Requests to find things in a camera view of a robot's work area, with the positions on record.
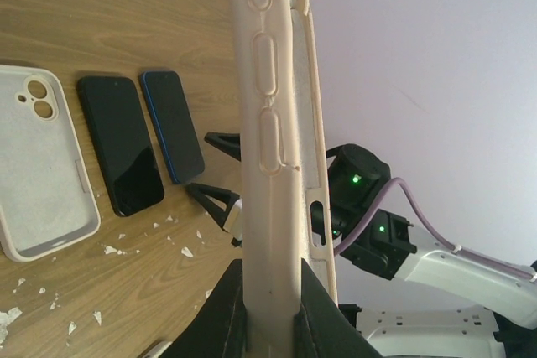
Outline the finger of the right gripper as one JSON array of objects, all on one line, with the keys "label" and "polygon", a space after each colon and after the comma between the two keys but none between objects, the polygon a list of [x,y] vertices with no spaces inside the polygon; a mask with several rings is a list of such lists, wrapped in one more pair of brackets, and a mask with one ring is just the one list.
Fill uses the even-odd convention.
[{"label": "finger of the right gripper", "polygon": [[224,154],[241,160],[240,134],[239,133],[223,133],[223,132],[208,132],[204,140],[212,147],[220,150]]},{"label": "finger of the right gripper", "polygon": [[186,192],[225,232],[231,232],[237,216],[239,194],[207,184],[191,183]]}]

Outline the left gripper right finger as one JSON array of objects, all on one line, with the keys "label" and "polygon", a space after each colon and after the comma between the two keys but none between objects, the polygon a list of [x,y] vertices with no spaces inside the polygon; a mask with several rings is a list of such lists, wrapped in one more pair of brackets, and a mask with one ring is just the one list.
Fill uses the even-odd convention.
[{"label": "left gripper right finger", "polygon": [[347,321],[306,260],[301,261],[301,301],[293,336],[294,357],[381,356]]}]

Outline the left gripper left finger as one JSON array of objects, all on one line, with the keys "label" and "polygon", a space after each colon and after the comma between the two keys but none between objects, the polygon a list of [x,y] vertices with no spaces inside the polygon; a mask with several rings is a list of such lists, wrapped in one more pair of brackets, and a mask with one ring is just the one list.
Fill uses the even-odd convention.
[{"label": "left gripper left finger", "polygon": [[165,350],[165,355],[178,358],[242,357],[246,340],[242,260],[235,259],[193,321]]}]

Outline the blue smartphone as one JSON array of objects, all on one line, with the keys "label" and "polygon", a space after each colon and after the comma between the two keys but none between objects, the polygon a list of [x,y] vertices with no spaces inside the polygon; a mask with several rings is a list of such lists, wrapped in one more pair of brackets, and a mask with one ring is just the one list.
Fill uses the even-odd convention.
[{"label": "blue smartphone", "polygon": [[186,184],[203,173],[205,161],[180,77],[149,70],[139,80],[169,176]]}]

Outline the black smartphone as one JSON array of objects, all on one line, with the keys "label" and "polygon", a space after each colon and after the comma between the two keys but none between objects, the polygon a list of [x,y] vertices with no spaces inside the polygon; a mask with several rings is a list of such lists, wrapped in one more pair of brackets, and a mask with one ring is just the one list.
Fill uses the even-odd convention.
[{"label": "black smartphone", "polygon": [[158,204],[164,186],[134,83],[89,75],[76,89],[114,212],[128,217]]}]

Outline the beige phone case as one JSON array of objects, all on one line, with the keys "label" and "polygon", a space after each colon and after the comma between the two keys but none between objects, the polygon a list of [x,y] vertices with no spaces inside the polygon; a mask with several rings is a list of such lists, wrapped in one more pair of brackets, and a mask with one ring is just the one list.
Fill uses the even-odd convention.
[{"label": "beige phone case", "polygon": [[50,71],[1,67],[1,246],[32,262],[101,224],[62,85]]}]

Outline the beige phone with ring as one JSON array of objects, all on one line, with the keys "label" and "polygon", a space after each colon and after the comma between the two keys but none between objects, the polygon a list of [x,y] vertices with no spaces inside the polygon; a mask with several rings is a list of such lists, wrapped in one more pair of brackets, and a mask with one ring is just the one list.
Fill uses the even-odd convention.
[{"label": "beige phone with ring", "polygon": [[171,346],[170,341],[162,341],[158,344],[151,347],[148,351],[146,351],[142,358],[160,358],[160,356],[165,353],[165,351]]}]

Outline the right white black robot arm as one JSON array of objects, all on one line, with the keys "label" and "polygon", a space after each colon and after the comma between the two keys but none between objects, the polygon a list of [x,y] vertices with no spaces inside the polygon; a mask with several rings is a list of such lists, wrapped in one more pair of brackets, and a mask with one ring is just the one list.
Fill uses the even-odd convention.
[{"label": "right white black robot arm", "polygon": [[311,207],[312,231],[332,239],[341,257],[379,278],[428,285],[471,300],[469,309],[396,313],[341,306],[350,324],[381,351],[397,342],[408,356],[533,357],[536,354],[536,267],[485,257],[443,238],[429,223],[383,210],[381,203],[404,181],[389,166],[356,144],[326,152],[331,231],[323,208]]}]

